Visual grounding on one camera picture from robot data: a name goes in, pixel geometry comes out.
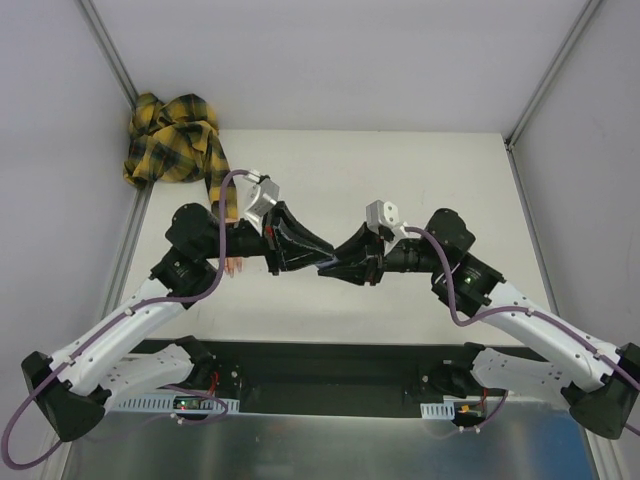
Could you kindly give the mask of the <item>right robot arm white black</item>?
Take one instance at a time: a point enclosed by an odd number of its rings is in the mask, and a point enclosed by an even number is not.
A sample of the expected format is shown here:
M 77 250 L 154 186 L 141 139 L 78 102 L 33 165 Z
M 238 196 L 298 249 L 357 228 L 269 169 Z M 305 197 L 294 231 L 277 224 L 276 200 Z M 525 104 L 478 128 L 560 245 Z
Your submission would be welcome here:
M 386 273 L 428 273 L 431 290 L 455 325 L 485 323 L 537 354 L 531 360 L 469 343 L 470 360 L 431 370 L 428 382 L 442 395 L 464 398 L 478 389 L 534 397 L 569 412 L 586 430 L 616 440 L 628 429 L 639 397 L 639 348 L 618 347 L 544 310 L 502 273 L 470 252 L 475 241 L 459 214 L 441 208 L 425 228 L 396 221 L 394 205 L 374 212 L 320 275 L 374 286 Z

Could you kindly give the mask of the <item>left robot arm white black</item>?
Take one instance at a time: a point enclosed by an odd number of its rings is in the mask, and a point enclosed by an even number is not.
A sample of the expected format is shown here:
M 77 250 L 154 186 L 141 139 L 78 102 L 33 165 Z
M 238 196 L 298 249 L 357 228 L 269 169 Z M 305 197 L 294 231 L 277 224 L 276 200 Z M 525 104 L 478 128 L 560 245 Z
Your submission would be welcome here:
M 212 260 L 222 254 L 262 256 L 277 275 L 334 254 L 333 246 L 299 223 L 282 201 L 258 225 L 242 219 L 230 228 L 204 206 L 189 203 L 175 212 L 165 236 L 170 249 L 119 307 L 53 354 L 33 352 L 22 361 L 29 392 L 61 441 L 86 435 L 127 393 L 182 382 L 199 389 L 209 382 L 213 363 L 194 340 L 180 340 L 169 354 L 128 371 L 118 364 L 147 335 L 212 294 L 220 282 Z

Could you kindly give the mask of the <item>mannequin hand with long nails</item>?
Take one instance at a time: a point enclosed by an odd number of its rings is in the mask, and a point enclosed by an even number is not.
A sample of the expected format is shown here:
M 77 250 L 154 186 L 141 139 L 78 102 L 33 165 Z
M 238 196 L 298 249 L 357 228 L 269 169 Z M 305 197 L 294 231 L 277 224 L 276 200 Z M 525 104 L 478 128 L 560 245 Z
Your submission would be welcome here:
M 224 270 L 227 275 L 233 277 L 243 271 L 243 259 L 241 257 L 229 257 L 225 259 Z

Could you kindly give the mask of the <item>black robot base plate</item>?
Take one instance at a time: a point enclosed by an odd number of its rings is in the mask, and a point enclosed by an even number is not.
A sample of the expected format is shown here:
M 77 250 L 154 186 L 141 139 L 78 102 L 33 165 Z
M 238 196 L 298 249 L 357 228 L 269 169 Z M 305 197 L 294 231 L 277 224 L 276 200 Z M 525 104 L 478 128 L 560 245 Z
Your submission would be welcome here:
M 464 346 L 205 341 L 186 388 L 212 388 L 243 413 L 416 418 L 444 396 L 480 397 Z

